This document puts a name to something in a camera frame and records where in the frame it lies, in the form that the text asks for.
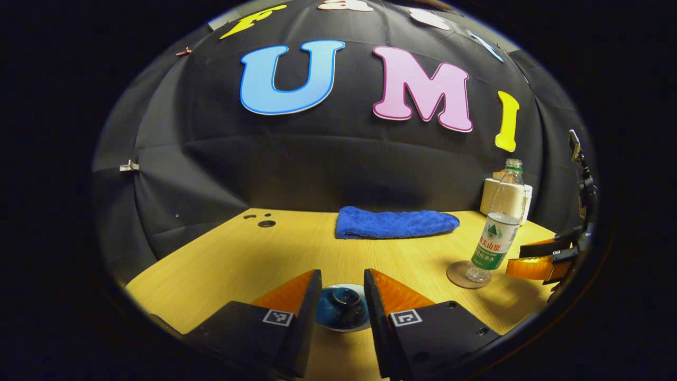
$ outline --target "black cloth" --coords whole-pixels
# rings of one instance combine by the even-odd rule
[[[367,2],[373,12],[322,11],[317,1],[291,1],[224,40],[237,20],[213,32],[200,27],[129,86],[104,127],[93,166],[97,229],[121,280],[248,207],[479,209],[483,179],[509,157],[523,161],[524,180],[533,186],[530,220],[551,230],[580,222],[572,217],[577,193],[567,131],[585,133],[552,77],[533,60],[513,59],[492,44],[501,63],[451,21],[444,31],[415,23],[407,7]],[[320,39],[345,42],[323,102],[280,116],[243,107],[245,54],[287,45],[275,86],[292,90],[307,80],[301,44]],[[425,122],[416,111],[406,121],[377,117],[372,106],[382,98],[384,73],[372,49],[379,45],[409,51],[428,76],[442,62],[463,68],[473,131],[446,129],[436,117]],[[176,57],[186,46],[192,54]],[[520,104],[513,153],[494,145],[500,90]],[[407,103],[413,108],[409,95]],[[440,102],[435,115],[442,108]],[[118,171],[128,159],[140,172]]]

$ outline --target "water bottle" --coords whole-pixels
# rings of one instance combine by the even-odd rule
[[[487,222],[468,268],[466,278],[476,283],[489,283],[491,270],[503,262],[522,221],[526,204],[522,161],[507,159],[505,174],[496,187]]]

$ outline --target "blue bowl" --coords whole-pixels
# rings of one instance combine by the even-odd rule
[[[367,302],[353,289],[330,287],[322,290],[315,320],[329,329],[354,329],[369,322]]]

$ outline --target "blue towel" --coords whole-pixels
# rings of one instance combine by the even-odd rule
[[[451,214],[419,212],[372,213],[354,206],[342,207],[336,219],[336,238],[410,238],[450,233],[461,225]]]

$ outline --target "metal clip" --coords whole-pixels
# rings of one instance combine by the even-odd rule
[[[576,163],[576,161],[579,159],[579,156],[581,156],[581,141],[578,140],[578,135],[576,135],[576,131],[570,129],[569,130],[569,150],[571,150],[571,162]]]
[[[131,160],[127,164],[122,164],[120,166],[120,172],[127,172],[127,171],[138,171],[139,170],[139,165],[136,163],[132,163]]]

